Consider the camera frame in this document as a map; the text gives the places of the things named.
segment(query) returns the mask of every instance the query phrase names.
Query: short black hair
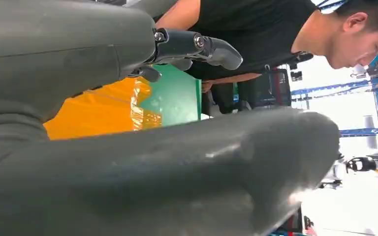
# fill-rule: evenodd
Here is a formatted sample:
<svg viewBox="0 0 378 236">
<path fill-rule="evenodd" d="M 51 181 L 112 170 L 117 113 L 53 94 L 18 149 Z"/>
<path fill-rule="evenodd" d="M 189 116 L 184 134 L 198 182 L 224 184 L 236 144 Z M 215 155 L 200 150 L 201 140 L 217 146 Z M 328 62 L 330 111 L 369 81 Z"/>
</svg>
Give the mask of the short black hair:
<svg viewBox="0 0 378 236">
<path fill-rule="evenodd" d="M 365 12 L 369 15 L 368 27 L 378 31 L 378 0 L 348 0 L 335 12 L 342 17 Z"/>
</svg>

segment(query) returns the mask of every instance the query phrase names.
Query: grey plastic part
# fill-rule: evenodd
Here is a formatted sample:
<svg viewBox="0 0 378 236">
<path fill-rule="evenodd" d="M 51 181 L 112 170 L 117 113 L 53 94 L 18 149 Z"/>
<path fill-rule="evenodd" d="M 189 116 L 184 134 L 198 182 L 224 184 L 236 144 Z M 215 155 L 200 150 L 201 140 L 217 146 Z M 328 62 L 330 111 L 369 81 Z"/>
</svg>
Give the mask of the grey plastic part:
<svg viewBox="0 0 378 236">
<path fill-rule="evenodd" d="M 144 65 L 139 70 L 141 71 L 140 76 L 149 82 L 155 83 L 161 78 L 161 73 L 150 65 Z"/>
<path fill-rule="evenodd" d="M 123 78 L 153 55 L 154 28 L 143 11 L 89 0 L 0 0 L 0 57 L 115 46 Z"/>
<path fill-rule="evenodd" d="M 221 39 L 210 38 L 210 40 L 216 49 L 212 57 L 207 59 L 209 64 L 221 65 L 227 70 L 235 70 L 243 63 L 243 58 L 233 46 Z"/>
<path fill-rule="evenodd" d="M 172 66 L 178 68 L 179 70 L 182 71 L 187 71 L 190 69 L 192 66 L 193 62 L 191 59 L 185 58 L 181 60 L 175 60 L 170 63 Z"/>
<path fill-rule="evenodd" d="M 153 55 L 154 27 L 88 0 L 0 0 L 0 114 L 45 122 L 66 98 L 126 77 Z"/>
<path fill-rule="evenodd" d="M 338 147 L 332 121 L 292 108 L 26 141 L 0 159 L 0 236 L 265 236 Z"/>
</svg>

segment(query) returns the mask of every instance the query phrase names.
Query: green panel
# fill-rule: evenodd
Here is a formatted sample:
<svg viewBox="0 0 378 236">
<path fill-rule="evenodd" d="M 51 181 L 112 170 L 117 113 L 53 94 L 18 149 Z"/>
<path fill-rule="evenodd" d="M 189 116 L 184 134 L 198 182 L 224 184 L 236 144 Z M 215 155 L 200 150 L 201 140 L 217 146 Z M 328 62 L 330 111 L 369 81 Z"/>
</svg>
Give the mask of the green panel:
<svg viewBox="0 0 378 236">
<path fill-rule="evenodd" d="M 160 113 L 163 126 L 200 120 L 200 81 L 171 65 L 155 68 L 162 77 L 151 83 L 152 95 L 141 103 L 141 107 Z"/>
</svg>

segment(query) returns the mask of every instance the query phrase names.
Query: black t-shirt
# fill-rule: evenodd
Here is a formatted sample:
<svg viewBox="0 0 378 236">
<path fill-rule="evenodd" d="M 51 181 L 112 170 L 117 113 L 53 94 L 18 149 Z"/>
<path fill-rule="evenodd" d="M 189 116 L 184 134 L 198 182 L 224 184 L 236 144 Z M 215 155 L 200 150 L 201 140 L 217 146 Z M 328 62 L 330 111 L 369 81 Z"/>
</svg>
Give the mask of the black t-shirt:
<svg viewBox="0 0 378 236">
<path fill-rule="evenodd" d="M 292 57 L 293 42 L 315 10 L 311 0 L 201 0 L 199 21 L 190 30 L 227 41 L 244 61 L 233 71 L 194 61 L 187 73 L 214 80 L 278 66 Z"/>
</svg>

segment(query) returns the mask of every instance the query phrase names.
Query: man's arm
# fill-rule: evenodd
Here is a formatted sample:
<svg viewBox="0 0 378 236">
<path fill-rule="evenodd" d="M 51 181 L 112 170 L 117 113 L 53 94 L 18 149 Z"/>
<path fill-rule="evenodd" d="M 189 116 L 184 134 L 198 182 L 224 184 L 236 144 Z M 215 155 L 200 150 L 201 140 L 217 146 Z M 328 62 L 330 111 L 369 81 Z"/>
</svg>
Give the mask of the man's arm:
<svg viewBox="0 0 378 236">
<path fill-rule="evenodd" d="M 260 76 L 260 74 L 247 73 L 247 74 L 242 74 L 242 75 L 225 77 L 225 78 L 222 78 L 222 79 L 211 80 L 211 82 L 213 84 L 237 83 L 237 82 L 252 80 L 252 79 L 255 79 L 259 76 Z"/>
<path fill-rule="evenodd" d="M 157 21 L 157 28 L 188 30 L 199 20 L 201 0 L 178 0 L 163 17 Z"/>
</svg>

